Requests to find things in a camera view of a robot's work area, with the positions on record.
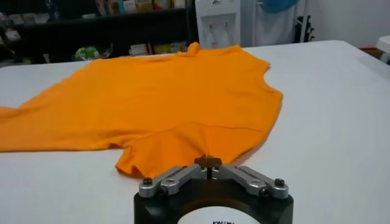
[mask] white table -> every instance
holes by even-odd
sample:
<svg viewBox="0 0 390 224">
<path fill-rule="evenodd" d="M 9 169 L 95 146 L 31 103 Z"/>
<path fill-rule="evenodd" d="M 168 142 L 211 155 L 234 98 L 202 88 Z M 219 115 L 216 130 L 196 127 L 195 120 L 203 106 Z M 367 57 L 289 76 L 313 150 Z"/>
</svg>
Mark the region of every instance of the white table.
<svg viewBox="0 0 390 224">
<path fill-rule="evenodd" d="M 247 51 L 272 63 L 266 81 L 285 97 L 244 164 L 286 180 L 296 224 L 389 223 L 390 66 L 341 41 Z M 17 107 L 85 64 L 2 68 L 0 105 Z M 132 223 L 138 180 L 117 173 L 121 153 L 0 153 L 0 223 Z"/>
</svg>

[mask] shelf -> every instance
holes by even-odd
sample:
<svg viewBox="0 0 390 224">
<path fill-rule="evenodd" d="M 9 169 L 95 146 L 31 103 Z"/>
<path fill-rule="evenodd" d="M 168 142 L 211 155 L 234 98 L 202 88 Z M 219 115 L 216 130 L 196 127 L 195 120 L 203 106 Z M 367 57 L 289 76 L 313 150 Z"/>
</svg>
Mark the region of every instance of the shelf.
<svg viewBox="0 0 390 224">
<path fill-rule="evenodd" d="M 50 27 L 59 27 L 59 26 L 73 26 L 73 25 L 83 25 L 91 23 L 111 23 L 115 21 L 129 20 L 129 19 L 154 19 L 161 16 L 169 15 L 182 15 L 185 14 L 186 8 L 179 9 L 165 9 L 165 10 L 153 10 L 149 12 L 138 12 L 138 13 L 128 13 L 122 15 L 107 15 L 107 16 L 97 16 L 95 18 L 84 19 L 63 19 L 58 21 L 51 21 L 48 23 L 42 24 L 25 24 L 17 25 L 16 28 L 19 29 L 44 29 Z"/>
</svg>

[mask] product box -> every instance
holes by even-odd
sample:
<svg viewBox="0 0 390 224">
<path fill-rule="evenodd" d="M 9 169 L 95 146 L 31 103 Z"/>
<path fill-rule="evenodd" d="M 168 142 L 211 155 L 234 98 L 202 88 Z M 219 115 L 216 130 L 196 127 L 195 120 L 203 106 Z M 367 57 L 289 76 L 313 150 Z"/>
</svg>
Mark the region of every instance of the product box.
<svg viewBox="0 0 390 224">
<path fill-rule="evenodd" d="M 108 11 L 110 15 L 119 15 L 118 0 L 108 0 Z"/>
<path fill-rule="evenodd" d="M 137 12 L 147 12 L 153 10 L 153 0 L 135 0 Z"/>
<path fill-rule="evenodd" d="M 131 45 L 129 49 L 129 55 L 131 56 L 150 55 L 151 52 L 150 44 Z"/>
<path fill-rule="evenodd" d="M 153 47 L 155 54 L 169 54 L 171 52 L 170 44 L 159 44 Z"/>
<path fill-rule="evenodd" d="M 186 52 L 186 42 L 175 42 L 170 44 L 159 44 L 153 47 L 155 54 L 170 54 L 176 52 Z"/>
<path fill-rule="evenodd" d="M 105 10 L 104 0 L 96 0 L 96 7 L 99 10 L 101 16 L 107 15 L 107 11 Z"/>
<path fill-rule="evenodd" d="M 187 52 L 187 42 L 175 42 L 171 43 L 171 52 Z"/>
<path fill-rule="evenodd" d="M 155 10 L 169 9 L 169 8 L 171 8 L 171 1 L 170 0 L 154 0 L 154 9 Z"/>
<path fill-rule="evenodd" d="M 47 23 L 50 19 L 50 15 L 48 13 L 37 13 L 35 14 L 35 22 L 37 24 Z"/>
<path fill-rule="evenodd" d="M 137 11 L 135 0 L 123 0 L 123 7 L 126 13 L 134 13 Z"/>
<path fill-rule="evenodd" d="M 35 24 L 35 13 L 25 13 L 22 16 L 25 24 Z"/>
<path fill-rule="evenodd" d="M 185 8 L 185 0 L 172 0 L 172 8 Z"/>
<path fill-rule="evenodd" d="M 24 24 L 22 15 L 20 15 L 20 14 L 12 14 L 12 15 L 9 15 L 8 17 L 12 20 L 14 25 Z"/>
</svg>

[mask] bolt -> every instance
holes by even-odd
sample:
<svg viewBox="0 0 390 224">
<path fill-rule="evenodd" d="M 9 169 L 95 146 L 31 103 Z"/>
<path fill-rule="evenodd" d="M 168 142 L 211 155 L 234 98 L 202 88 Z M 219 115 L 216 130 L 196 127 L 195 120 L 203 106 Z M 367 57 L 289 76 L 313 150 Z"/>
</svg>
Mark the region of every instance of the bolt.
<svg viewBox="0 0 390 224">
<path fill-rule="evenodd" d="M 144 179 L 143 184 L 144 185 L 152 185 L 153 180 L 150 177 L 147 177 Z"/>
<path fill-rule="evenodd" d="M 284 187 L 285 181 L 283 179 L 275 179 L 275 186 L 277 187 Z"/>
</svg>

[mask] t-shirt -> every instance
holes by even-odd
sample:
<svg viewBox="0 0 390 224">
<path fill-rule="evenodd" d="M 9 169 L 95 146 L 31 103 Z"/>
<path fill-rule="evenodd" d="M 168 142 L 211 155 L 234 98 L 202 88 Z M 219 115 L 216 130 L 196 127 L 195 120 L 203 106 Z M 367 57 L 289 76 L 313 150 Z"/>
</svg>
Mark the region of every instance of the t-shirt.
<svg viewBox="0 0 390 224">
<path fill-rule="evenodd" d="M 125 174 L 154 177 L 204 155 L 231 163 L 261 144 L 281 92 L 239 46 L 95 60 L 19 108 L 0 108 L 0 152 L 124 148 Z"/>
</svg>

